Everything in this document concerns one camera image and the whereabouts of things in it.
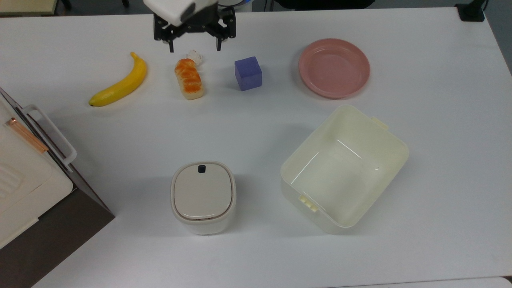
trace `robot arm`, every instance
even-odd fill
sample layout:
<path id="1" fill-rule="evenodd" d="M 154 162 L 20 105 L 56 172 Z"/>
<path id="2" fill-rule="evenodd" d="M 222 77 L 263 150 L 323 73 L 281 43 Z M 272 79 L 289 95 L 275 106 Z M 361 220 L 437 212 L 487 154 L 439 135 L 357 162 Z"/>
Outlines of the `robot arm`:
<path id="1" fill-rule="evenodd" d="M 144 0 L 154 12 L 154 38 L 169 43 L 185 33 L 207 32 L 217 38 L 217 51 L 221 43 L 236 36 L 234 8 L 218 10 L 218 0 Z"/>

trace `white container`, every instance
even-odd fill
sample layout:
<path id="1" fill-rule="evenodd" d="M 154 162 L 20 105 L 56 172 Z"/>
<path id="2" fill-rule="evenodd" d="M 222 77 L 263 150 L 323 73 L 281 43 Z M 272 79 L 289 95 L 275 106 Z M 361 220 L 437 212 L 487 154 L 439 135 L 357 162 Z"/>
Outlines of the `white container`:
<path id="1" fill-rule="evenodd" d="M 34 148 L 35 142 L 27 141 L 21 136 L 19 130 L 8 125 L 14 118 L 23 131 L 32 135 L 2 95 L 0 95 L 0 249 L 34 225 L 39 216 L 73 190 L 73 183 L 48 152 Z"/>
<path id="2" fill-rule="evenodd" d="M 174 216 L 191 232 L 219 233 L 234 218 L 237 189 L 233 174 L 216 161 L 184 165 L 174 174 L 170 202 Z"/>
<path id="3" fill-rule="evenodd" d="M 336 109 L 281 167 L 281 191 L 322 230 L 355 225 L 409 157 L 376 118 Z"/>

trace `blue cube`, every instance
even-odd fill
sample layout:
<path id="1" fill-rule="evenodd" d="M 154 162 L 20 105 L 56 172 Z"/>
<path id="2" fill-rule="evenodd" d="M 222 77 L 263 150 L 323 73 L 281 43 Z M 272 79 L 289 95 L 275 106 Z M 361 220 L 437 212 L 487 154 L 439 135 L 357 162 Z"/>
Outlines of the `blue cube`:
<path id="1" fill-rule="evenodd" d="M 261 68 L 254 56 L 235 61 L 234 75 L 242 91 L 261 86 Z"/>

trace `white lid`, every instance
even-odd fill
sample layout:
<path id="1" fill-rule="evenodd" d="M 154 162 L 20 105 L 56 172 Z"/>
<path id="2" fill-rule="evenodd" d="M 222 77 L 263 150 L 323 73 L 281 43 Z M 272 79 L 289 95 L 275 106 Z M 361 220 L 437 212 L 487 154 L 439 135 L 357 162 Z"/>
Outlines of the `white lid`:
<path id="1" fill-rule="evenodd" d="M 176 176 L 174 205 L 184 218 L 207 220 L 229 209 L 233 187 L 228 171 L 213 162 L 193 163 Z"/>
<path id="2" fill-rule="evenodd" d="M 188 14 L 190 12 L 190 16 L 192 16 L 203 10 L 205 7 L 215 4 L 215 2 L 217 1 L 203 0 L 194 2 L 192 0 L 144 0 L 144 4 L 146 4 L 151 11 L 155 12 L 162 19 L 176 27 L 183 24 L 183 13 Z"/>

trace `dark surface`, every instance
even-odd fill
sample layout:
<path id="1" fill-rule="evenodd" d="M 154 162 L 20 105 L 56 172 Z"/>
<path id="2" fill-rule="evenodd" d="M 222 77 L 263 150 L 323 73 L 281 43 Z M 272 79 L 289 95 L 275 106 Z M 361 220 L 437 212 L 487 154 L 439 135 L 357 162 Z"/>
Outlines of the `dark surface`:
<path id="1" fill-rule="evenodd" d="M 112 219 L 76 189 L 0 250 L 0 287 L 32 287 Z"/>
<path id="2" fill-rule="evenodd" d="M 64 7 L 67 10 L 70 10 L 71 8 L 73 8 L 73 6 L 71 5 L 71 2 L 69 2 L 69 0 L 62 0 L 62 4 L 64 4 Z"/>
<path id="3" fill-rule="evenodd" d="M 459 11 L 460 19 L 464 22 L 483 22 L 485 19 L 480 7 L 474 7 L 471 4 L 456 4 L 455 7 Z"/>
<path id="4" fill-rule="evenodd" d="M 335 10 L 335 9 L 364 9 L 375 0 L 275 0 L 287 9 L 295 10 Z"/>

